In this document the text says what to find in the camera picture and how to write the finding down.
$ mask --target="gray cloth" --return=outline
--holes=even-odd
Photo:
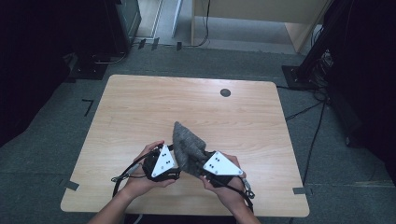
[[[177,121],[173,132],[173,148],[180,169],[198,177],[202,165],[209,159],[205,154],[206,143]]]

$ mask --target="round hole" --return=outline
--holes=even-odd
[[[220,91],[220,94],[224,97],[229,97],[231,95],[231,91],[229,91],[228,89],[222,89]]]

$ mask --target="floor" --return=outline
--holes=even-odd
[[[142,21],[145,18],[152,18],[153,12],[157,9],[153,7],[152,10],[148,10],[147,5],[151,5],[150,2],[158,1],[146,0],[139,2]],[[160,44],[176,45],[177,42],[182,42],[183,46],[190,46],[192,1],[183,1],[175,36],[172,37],[176,9],[177,0],[163,1],[154,36],[146,37],[138,35],[137,39],[146,38],[149,42],[153,38],[160,38]],[[194,45],[197,45],[203,41],[206,34],[205,18],[195,17],[195,24]],[[143,30],[147,28],[141,25],[139,29]],[[296,54],[283,22],[209,18],[208,30],[208,40],[203,44],[203,48]],[[306,55],[310,50],[310,46],[310,43],[306,43],[305,48],[300,53]]]

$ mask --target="black cable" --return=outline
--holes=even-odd
[[[319,103],[317,103],[317,104],[315,104],[315,105],[311,105],[311,106],[309,106],[308,108],[306,108],[306,109],[304,109],[304,110],[302,110],[302,111],[300,111],[300,112],[298,112],[298,113],[295,113],[295,114],[293,114],[293,115],[290,115],[290,116],[286,117],[285,120],[288,121],[288,120],[290,120],[290,119],[294,119],[294,118],[297,117],[298,115],[301,115],[301,114],[307,112],[308,110],[314,108],[314,107],[317,106],[317,105],[320,105],[321,103],[322,103],[322,102],[319,102]]]
[[[207,22],[209,20],[209,9],[210,9],[210,0],[207,2],[206,22],[204,23],[204,26],[205,26],[205,29],[206,29],[206,35],[205,35],[203,41],[201,42],[201,44],[194,45],[194,46],[192,46],[193,48],[201,47],[206,42],[206,40],[209,38],[209,27],[208,27],[208,24],[207,24]]]
[[[125,56],[126,56],[126,53],[124,52],[124,53],[122,54],[122,56],[121,56],[118,60],[116,60],[116,61],[114,61],[114,62],[104,62],[104,63],[102,63],[102,62],[93,62],[93,63],[98,63],[98,64],[113,64],[113,63],[119,63],[120,61],[122,61],[122,59],[125,58]]]
[[[355,3],[355,0],[352,0],[352,3],[350,4],[349,12],[347,14],[347,20],[346,20],[346,35],[344,37],[344,45],[347,42],[347,27],[349,26],[349,19],[350,19],[350,13],[352,12],[353,4]]]
[[[146,176],[145,175],[140,175],[140,176],[130,175],[129,177],[138,179],[138,178],[143,178]]]
[[[320,27],[320,29],[315,33],[315,36],[314,36],[314,31],[312,31],[312,34],[311,34],[311,48],[314,45],[314,43],[317,41],[318,34],[321,34],[322,31],[323,31],[323,26]]]
[[[305,170],[304,170],[304,177],[303,177],[303,186],[305,186],[305,180],[306,180],[306,176],[308,174],[309,163],[311,161],[312,149],[314,148],[315,141],[317,140],[318,132],[319,132],[319,129],[320,129],[320,126],[321,126],[321,122],[322,122],[322,119],[323,119],[323,112],[324,112],[325,106],[326,106],[326,102],[324,101],[323,102],[323,107],[322,107],[322,109],[320,111],[320,118],[319,118],[318,127],[317,127],[317,130],[315,131],[314,138],[312,139],[311,147],[309,148],[309,152],[308,152],[308,158],[306,160],[306,165],[305,165]]]
[[[285,86],[276,86],[278,89],[285,89],[285,90],[289,90],[289,91],[311,91],[314,92],[315,90],[312,89],[293,89],[290,87],[285,87]]]
[[[67,65],[70,65],[70,63],[72,62],[72,60],[73,60],[73,58],[74,58],[74,54],[75,54],[75,53],[69,53],[69,54],[64,55],[64,62],[65,62]]]
[[[317,101],[323,102],[323,101],[325,101],[327,99],[327,94],[326,94],[326,92],[323,92],[323,91],[320,91],[320,90],[324,90],[324,89],[321,88],[321,89],[318,89],[317,91],[313,91],[314,98]]]

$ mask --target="black tape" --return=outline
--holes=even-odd
[[[93,105],[93,100],[86,100],[86,99],[82,99],[83,102],[90,102],[90,105],[88,106],[87,111],[85,112],[84,117],[87,117],[88,113],[90,113],[91,107]]]
[[[142,49],[143,47],[145,47],[146,44],[146,39],[142,39],[139,43],[139,49]]]
[[[66,180],[66,179],[61,180],[59,185],[65,187],[65,188],[68,188],[68,189],[72,189],[73,191],[78,190],[78,187],[79,187],[79,184],[77,184],[73,181],[70,181],[70,180]]]
[[[181,42],[177,42],[176,50],[177,51],[181,50],[181,46],[182,46],[182,43]]]
[[[305,188],[293,188],[294,194],[305,194],[305,195],[312,195],[312,189],[305,189]]]
[[[159,37],[154,39],[154,43],[152,43],[151,50],[155,50],[158,47],[158,42],[160,42],[160,38]]]

